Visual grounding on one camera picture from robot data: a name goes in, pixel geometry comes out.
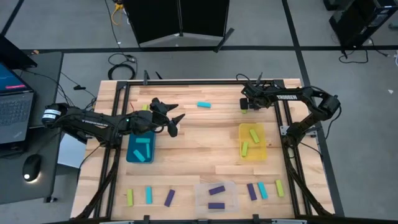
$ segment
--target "black metal frame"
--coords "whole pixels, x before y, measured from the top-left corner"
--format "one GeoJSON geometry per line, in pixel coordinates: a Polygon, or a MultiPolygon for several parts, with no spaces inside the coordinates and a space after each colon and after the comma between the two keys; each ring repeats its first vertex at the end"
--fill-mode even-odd
{"type": "MultiPolygon", "coordinates": [[[[145,85],[242,85],[245,82],[246,81],[236,81],[236,80],[147,80],[145,85]]],[[[122,89],[125,89],[124,99],[123,99],[123,107],[122,107],[122,114],[126,114],[127,105],[128,105],[128,101],[129,101],[130,88],[132,86],[137,86],[137,85],[144,85],[144,82],[140,82],[140,81],[131,81],[131,82],[121,81],[121,82],[117,82],[112,115],[116,115],[116,112],[117,112],[117,109],[118,109],[118,106],[119,106],[119,98],[120,98],[120,94],[121,94],[121,90],[122,89]]],[[[278,128],[279,128],[279,126],[283,126],[282,115],[281,115],[281,112],[280,112],[279,104],[275,103],[274,104],[274,108],[275,108],[276,120],[277,120],[277,124],[278,124],[278,128]]],[[[287,120],[287,123],[289,125],[289,124],[292,123],[292,117],[291,117],[290,110],[289,110],[289,104],[286,101],[284,102],[284,110],[285,110],[286,120],[287,120]]],[[[320,138],[321,138],[320,141],[324,141],[324,136],[323,135],[320,136],[320,138]]],[[[110,150],[111,149],[106,149],[105,154],[104,154],[103,166],[102,166],[102,169],[101,169],[101,176],[100,176],[100,183],[99,183],[100,185],[101,185],[101,183],[103,183],[103,180],[106,177],[106,170],[108,168],[110,150]]],[[[284,153],[285,166],[286,166],[286,169],[288,169],[287,163],[290,162],[290,161],[288,161],[289,157],[290,157],[289,156],[289,152],[288,152],[288,149],[285,149],[285,148],[282,148],[282,150],[283,150],[283,153],[284,153]]],[[[299,150],[297,148],[293,149],[293,155],[295,157],[296,169],[297,169],[298,176],[299,176],[300,179],[302,179],[305,182],[305,178],[304,178],[304,174],[303,174],[303,170],[302,170],[302,164],[301,164],[301,160],[300,160],[300,153],[299,153],[299,150]]],[[[116,152],[115,152],[115,155],[114,155],[114,162],[116,163],[117,167],[119,165],[119,159],[120,159],[120,149],[116,149],[116,152]]],[[[323,161],[329,161],[330,162],[330,158],[328,157],[328,154],[326,154],[326,156],[324,156],[323,161]]],[[[327,176],[330,173],[330,170],[327,170],[325,168],[325,173],[326,173],[326,176],[327,176]]],[[[295,215],[296,218],[298,218],[298,217],[300,217],[302,215],[300,214],[299,203],[298,203],[297,193],[296,193],[296,189],[295,189],[295,182],[294,182],[293,177],[291,175],[289,175],[288,171],[287,171],[287,174],[288,174],[289,191],[290,191],[290,196],[291,196],[291,199],[292,199],[292,206],[293,206],[293,210],[294,210],[294,215],[295,215]]],[[[114,192],[115,192],[115,186],[116,186],[116,177],[117,177],[117,175],[115,175],[115,177],[112,179],[111,184],[110,184],[105,218],[111,218],[112,207],[113,207],[113,198],[114,198],[114,192]]],[[[337,206],[341,205],[341,201],[340,201],[339,197],[336,198],[332,194],[331,194],[331,197],[332,197],[333,205],[337,205],[337,206]]],[[[310,206],[310,204],[308,202],[308,198],[304,194],[303,194],[303,199],[304,199],[304,203],[305,203],[305,214],[311,216],[312,215],[311,206],[310,206]]],[[[100,210],[101,210],[101,201],[99,201],[98,204],[96,205],[95,213],[94,213],[94,217],[95,218],[98,218],[100,216],[100,210]]],[[[260,220],[260,221],[268,222],[269,219],[260,220]]],[[[173,222],[177,222],[177,221],[174,221],[174,220],[162,220],[160,222],[173,223],[173,222]]],[[[184,222],[192,223],[192,222],[197,222],[197,220],[178,220],[178,223],[184,223],[184,222]]],[[[223,222],[228,222],[228,223],[232,223],[232,222],[236,222],[236,223],[252,223],[253,220],[212,220],[212,222],[220,222],[220,223],[223,223],[223,222]]]]}

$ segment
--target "wooden table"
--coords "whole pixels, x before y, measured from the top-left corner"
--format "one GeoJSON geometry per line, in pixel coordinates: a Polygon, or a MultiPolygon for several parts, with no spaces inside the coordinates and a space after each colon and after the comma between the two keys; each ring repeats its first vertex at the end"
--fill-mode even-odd
{"type": "MultiPolygon", "coordinates": [[[[287,88],[300,86],[299,79],[286,79],[287,88]]],[[[116,81],[102,81],[95,111],[111,114],[116,81]]],[[[119,163],[116,191],[114,195],[112,220],[142,220],[150,215],[151,220],[247,219],[253,214],[260,218],[293,218],[287,173],[285,169],[279,128],[275,109],[261,109],[242,114],[239,99],[242,85],[162,85],[132,86],[129,102],[135,110],[158,97],[164,103],[178,103],[179,107],[168,113],[175,117],[186,116],[178,125],[178,136],[171,138],[167,131],[157,135],[155,159],[151,164],[132,164],[126,161],[128,136],[124,136],[119,163]],[[198,108],[198,101],[212,104],[211,109],[198,108]],[[242,161],[239,158],[238,126],[241,123],[262,123],[265,127],[268,158],[262,162],[242,161]],[[275,180],[280,179],[285,197],[278,197],[275,180]],[[194,186],[231,180],[237,185],[239,211],[198,216],[195,213],[194,186]],[[261,200],[257,186],[256,201],[251,201],[246,184],[265,183],[269,198],[261,200]],[[145,186],[152,186],[153,204],[146,205],[145,186]],[[134,191],[134,206],[127,206],[127,189],[134,191]],[[176,191],[171,207],[164,201],[170,189],[176,191]]],[[[119,99],[121,112],[123,96],[119,99]]],[[[301,121],[308,115],[307,107],[298,101],[290,101],[290,112],[294,121],[301,121]]],[[[304,137],[303,142],[317,148],[314,138],[304,137]]],[[[86,155],[98,146],[95,140],[87,144],[86,155]]],[[[322,161],[318,153],[298,146],[305,180],[317,200],[333,213],[333,205],[326,182],[322,161]]],[[[76,190],[71,217],[78,215],[97,191],[104,149],[98,149],[83,164],[76,190]]],[[[300,212],[304,214],[303,200],[296,185],[300,212]]],[[[108,193],[105,192],[101,208],[104,215],[108,193]]]]}

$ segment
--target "yellow-green block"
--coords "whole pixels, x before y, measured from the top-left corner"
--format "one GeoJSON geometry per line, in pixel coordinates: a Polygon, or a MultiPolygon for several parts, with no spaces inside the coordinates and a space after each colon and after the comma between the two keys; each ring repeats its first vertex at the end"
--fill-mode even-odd
{"type": "Polygon", "coordinates": [[[247,156],[248,154],[248,142],[243,142],[243,147],[242,147],[242,156],[247,156]]]}
{"type": "Polygon", "coordinates": [[[257,133],[255,132],[255,130],[250,129],[250,134],[251,134],[251,137],[253,138],[253,141],[255,143],[259,143],[260,142],[259,137],[257,136],[257,133]]]}
{"type": "Polygon", "coordinates": [[[275,181],[276,190],[278,191],[278,196],[283,197],[285,196],[284,188],[282,187],[282,182],[280,180],[275,181]]]}
{"type": "Polygon", "coordinates": [[[127,206],[131,207],[134,205],[132,201],[132,189],[127,189],[127,206]]]}

